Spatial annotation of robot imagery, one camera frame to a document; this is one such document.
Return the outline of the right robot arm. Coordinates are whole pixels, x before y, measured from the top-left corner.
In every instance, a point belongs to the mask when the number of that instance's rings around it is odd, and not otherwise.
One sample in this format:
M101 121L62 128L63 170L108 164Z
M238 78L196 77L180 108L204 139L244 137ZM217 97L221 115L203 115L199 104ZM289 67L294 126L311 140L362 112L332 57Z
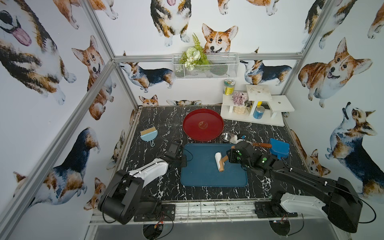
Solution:
M218 168L223 171L225 162L229 161L260 177L288 183L306 195L278 194L277 202L285 212L326 217L345 232L357 232L363 201L348 180L332 180L293 168L284 161L286 153L270 152L270 155L259 153L253 144L240 141L228 150L226 157L217 160Z

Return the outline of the pink flower decoration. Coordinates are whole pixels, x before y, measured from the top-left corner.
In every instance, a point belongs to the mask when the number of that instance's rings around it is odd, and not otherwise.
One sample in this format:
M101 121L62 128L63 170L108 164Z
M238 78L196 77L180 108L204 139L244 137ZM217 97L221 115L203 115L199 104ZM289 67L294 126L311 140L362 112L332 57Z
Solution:
M235 91L232 96L232 100L235 106L245 106L248 99L248 94L246 92Z

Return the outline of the wooden double roller pin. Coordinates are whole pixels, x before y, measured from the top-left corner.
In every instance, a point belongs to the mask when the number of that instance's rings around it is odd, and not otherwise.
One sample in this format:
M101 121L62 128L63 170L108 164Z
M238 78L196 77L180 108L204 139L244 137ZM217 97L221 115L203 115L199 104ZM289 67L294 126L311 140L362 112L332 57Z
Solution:
M230 150L227 151L226 155L220 160L220 166L217 165L218 171L223 172L225 170L225 162L229 161L232 158L233 150L235 146L232 146Z

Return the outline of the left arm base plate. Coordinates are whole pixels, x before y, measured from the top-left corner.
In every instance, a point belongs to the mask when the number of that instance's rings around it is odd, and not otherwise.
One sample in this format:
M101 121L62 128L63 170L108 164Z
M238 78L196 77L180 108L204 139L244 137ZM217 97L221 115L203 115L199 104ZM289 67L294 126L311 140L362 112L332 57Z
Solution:
M175 213L175 204L140 203L134 215L134 222L174 221Z

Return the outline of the teal plastic tray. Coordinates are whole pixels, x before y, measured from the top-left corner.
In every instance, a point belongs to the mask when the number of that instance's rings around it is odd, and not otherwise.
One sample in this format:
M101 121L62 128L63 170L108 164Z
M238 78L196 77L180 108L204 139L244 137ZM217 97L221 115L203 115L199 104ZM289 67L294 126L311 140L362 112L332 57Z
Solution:
M222 156L231 144L187 144L184 155L187 166L181 170L181 183L186 187L245 187L248 184L247 172L239 164L225 162L225 170L219 172L215 154Z

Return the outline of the white tiered shelf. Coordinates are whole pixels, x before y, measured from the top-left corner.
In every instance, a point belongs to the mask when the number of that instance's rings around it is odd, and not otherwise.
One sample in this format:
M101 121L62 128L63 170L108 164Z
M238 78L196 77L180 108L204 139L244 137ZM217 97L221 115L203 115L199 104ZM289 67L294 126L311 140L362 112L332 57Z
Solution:
M283 113L295 109L284 95L271 95L267 85L247 85L246 92L223 95L221 117L225 120L284 126Z

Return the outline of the round metal cutter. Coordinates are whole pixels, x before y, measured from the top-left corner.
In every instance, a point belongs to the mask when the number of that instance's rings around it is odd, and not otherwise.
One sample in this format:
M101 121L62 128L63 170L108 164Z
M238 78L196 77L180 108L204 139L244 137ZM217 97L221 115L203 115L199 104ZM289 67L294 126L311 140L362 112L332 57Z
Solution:
M221 140L224 143L229 143L231 141L232 135L230 133L222 133Z

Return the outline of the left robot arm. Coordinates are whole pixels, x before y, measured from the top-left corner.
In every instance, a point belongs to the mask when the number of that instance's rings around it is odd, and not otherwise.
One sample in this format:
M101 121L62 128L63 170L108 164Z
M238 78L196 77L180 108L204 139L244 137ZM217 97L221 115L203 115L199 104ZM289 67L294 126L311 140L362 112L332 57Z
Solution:
M187 157L183 154L184 146L173 142L169 149L152 162L136 170L119 170L98 203L102 216L109 216L112 223L127 224L134 217L137 221L163 221L165 212L161 201L154 197L144 197L143 188L157 178L165 175L169 165L176 168L187 166Z

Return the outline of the artificial green white flowers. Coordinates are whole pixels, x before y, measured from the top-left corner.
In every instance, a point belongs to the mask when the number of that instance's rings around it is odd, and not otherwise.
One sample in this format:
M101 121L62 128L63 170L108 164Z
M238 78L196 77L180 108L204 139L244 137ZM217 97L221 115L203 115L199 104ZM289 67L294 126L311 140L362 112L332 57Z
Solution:
M195 33L193 33L194 46L189 47L182 53L179 64L183 65L188 71L193 71L197 66L210 65L207 55L201 46L201 42Z

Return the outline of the yellow sunflower seed can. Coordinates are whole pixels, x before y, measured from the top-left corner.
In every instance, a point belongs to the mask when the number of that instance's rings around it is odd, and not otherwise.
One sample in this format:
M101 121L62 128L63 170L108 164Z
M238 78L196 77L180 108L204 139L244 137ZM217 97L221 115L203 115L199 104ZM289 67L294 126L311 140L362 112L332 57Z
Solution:
M231 96L234 93L236 82L231 79L224 80L224 94Z

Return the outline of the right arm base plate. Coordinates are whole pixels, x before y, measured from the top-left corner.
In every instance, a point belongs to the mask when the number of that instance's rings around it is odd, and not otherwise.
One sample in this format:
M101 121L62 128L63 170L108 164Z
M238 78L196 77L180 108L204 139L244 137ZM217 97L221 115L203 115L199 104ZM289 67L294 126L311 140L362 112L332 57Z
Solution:
M297 217L297 213L286 212L279 204L272 202L255 202L255 214L259 219Z

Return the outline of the metal dough scraper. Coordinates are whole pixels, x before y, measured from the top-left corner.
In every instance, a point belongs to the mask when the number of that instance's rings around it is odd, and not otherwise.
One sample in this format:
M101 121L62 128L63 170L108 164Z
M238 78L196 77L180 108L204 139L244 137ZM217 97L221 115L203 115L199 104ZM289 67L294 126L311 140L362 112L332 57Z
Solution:
M272 148L272 144L267 144L267 143L256 143L256 142L250 142L246 140L246 136L243 135L240 138L245 139L244 141L251 144L253 147L262 147L262 148Z

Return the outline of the white dough piece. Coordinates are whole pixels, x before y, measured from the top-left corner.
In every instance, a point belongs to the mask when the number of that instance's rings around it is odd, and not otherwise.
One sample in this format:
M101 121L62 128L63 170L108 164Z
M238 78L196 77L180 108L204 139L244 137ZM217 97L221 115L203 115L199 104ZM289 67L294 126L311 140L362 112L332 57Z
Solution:
M220 166L220 160L222 159L222 155L220 152L215 153L215 161L218 166Z

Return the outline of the light blue hand brush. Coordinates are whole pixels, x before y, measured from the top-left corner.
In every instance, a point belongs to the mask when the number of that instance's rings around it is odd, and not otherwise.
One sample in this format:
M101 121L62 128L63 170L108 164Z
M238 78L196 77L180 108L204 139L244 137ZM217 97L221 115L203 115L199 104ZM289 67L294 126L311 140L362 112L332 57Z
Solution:
M155 127L143 130L140 132L141 139L145 142L149 142L151 147L155 146L155 138L158 135L158 130Z

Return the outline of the red round tray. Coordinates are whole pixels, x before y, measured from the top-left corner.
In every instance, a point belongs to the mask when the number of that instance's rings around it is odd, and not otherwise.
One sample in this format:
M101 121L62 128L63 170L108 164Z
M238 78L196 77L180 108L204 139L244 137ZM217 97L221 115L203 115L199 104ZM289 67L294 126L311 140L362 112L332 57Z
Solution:
M220 114L210 109L197 109L183 120L183 130L192 140L209 142L219 137L224 129Z

